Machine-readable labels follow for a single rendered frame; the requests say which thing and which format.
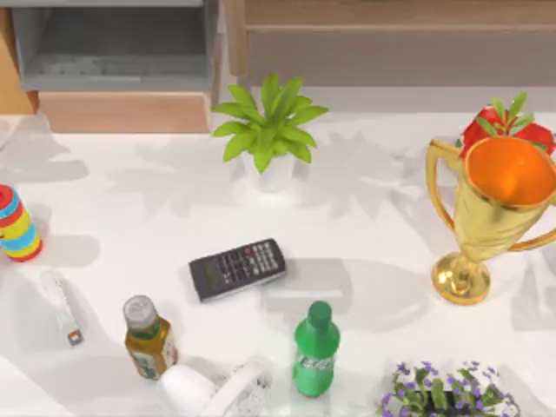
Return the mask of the wooden cupboard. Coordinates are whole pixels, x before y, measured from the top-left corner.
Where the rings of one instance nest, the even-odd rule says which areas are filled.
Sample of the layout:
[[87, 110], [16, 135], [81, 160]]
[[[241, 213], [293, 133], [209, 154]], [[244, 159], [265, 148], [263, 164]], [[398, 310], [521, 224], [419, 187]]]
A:
[[38, 106], [38, 93], [21, 84], [11, 10], [0, 7], [0, 116], [35, 115]]

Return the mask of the wooden shelf unit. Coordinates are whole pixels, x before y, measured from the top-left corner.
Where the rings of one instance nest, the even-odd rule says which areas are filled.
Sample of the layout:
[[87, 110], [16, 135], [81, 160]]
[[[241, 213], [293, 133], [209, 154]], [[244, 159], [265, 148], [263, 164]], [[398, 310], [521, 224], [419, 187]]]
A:
[[555, 84], [556, 0], [222, 0], [234, 76], [311, 86]]

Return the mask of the stack of coloured rings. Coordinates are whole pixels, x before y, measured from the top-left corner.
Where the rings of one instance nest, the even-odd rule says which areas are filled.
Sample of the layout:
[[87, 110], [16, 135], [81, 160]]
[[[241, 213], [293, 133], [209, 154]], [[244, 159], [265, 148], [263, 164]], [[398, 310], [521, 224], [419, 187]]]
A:
[[18, 193], [0, 184], [0, 249], [16, 262], [30, 261], [43, 248], [35, 223]]

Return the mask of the pale wooden drawer front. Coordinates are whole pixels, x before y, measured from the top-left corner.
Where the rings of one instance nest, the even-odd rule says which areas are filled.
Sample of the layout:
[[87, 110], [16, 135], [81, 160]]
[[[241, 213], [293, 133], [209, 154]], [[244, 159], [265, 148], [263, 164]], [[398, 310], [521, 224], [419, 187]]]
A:
[[41, 91], [40, 109], [56, 133], [207, 133], [206, 92]]

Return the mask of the black calculator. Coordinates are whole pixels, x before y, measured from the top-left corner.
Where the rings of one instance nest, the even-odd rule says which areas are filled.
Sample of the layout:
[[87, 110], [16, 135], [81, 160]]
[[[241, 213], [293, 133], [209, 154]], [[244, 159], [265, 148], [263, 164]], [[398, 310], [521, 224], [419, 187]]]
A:
[[286, 271], [284, 255], [272, 238], [207, 255], [189, 263], [200, 302], [277, 280]]

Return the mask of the red flower plant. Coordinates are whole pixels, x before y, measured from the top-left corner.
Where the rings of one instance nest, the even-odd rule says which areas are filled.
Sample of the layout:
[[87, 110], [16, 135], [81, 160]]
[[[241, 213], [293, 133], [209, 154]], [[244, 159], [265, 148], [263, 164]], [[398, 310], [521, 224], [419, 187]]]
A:
[[535, 122], [533, 112], [523, 112], [526, 99], [527, 93], [520, 92], [506, 106], [498, 97], [494, 97], [489, 105], [479, 111], [456, 142], [460, 157], [463, 158], [480, 140], [497, 136], [529, 141], [551, 155], [556, 150], [556, 136], [550, 129]]

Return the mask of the white headphones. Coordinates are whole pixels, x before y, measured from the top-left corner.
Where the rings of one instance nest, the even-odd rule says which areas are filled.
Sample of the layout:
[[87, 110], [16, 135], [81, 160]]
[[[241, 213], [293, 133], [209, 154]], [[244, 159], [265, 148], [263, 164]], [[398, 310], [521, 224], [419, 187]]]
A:
[[168, 417], [262, 417], [273, 386], [270, 361], [248, 358], [228, 374], [209, 377], [199, 367], [178, 364], [157, 382]]

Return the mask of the purple flower plant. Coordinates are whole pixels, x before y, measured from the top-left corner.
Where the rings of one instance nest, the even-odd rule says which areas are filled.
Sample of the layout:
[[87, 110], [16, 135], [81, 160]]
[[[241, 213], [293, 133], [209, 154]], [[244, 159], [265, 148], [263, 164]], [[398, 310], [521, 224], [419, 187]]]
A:
[[430, 361], [400, 362], [377, 402], [375, 417], [523, 417], [500, 373], [478, 361], [446, 372]]

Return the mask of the gold trophy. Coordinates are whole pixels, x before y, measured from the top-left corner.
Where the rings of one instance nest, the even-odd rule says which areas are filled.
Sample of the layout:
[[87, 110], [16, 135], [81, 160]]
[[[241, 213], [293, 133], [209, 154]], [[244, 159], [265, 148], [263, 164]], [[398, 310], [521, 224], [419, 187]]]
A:
[[[451, 162], [458, 174], [453, 213], [440, 199], [439, 160]], [[434, 288], [447, 301], [462, 306], [483, 301], [491, 285], [486, 260], [556, 240], [556, 228], [527, 241], [522, 238], [549, 206], [556, 206], [556, 164], [526, 140], [488, 137], [465, 154], [432, 140], [426, 153], [426, 184], [436, 213], [459, 247], [440, 258], [431, 274]]]

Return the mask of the amber bottle with grey cap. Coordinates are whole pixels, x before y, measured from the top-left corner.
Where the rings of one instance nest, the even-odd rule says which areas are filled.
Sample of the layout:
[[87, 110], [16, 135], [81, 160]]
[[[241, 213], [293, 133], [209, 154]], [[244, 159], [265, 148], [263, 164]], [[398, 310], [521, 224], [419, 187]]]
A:
[[127, 324], [125, 347], [137, 372], [148, 380], [159, 380], [178, 362], [178, 350], [170, 323], [162, 318], [146, 295], [125, 301], [123, 316]]

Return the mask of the green bottle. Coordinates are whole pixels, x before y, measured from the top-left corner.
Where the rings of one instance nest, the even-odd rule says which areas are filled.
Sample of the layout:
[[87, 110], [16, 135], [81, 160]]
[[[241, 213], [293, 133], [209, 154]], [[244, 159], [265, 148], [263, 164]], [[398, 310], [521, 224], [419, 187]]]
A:
[[335, 357], [341, 342], [331, 306], [325, 301], [314, 301], [305, 319], [297, 325], [294, 337], [293, 383], [299, 393], [319, 397], [333, 382]]

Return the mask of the green plant in white pot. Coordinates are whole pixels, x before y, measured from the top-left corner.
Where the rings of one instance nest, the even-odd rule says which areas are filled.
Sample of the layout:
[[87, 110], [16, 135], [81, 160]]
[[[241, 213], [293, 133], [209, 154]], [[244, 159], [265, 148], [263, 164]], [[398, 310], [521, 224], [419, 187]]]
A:
[[303, 126], [326, 115], [329, 108], [304, 96], [302, 84], [300, 76], [282, 83], [271, 72], [263, 79], [259, 102], [247, 88], [230, 84], [232, 99], [212, 107], [213, 112], [229, 117], [212, 133], [228, 139], [222, 160], [240, 159], [247, 180], [261, 192], [284, 189], [297, 162], [312, 162], [311, 150], [317, 142]]

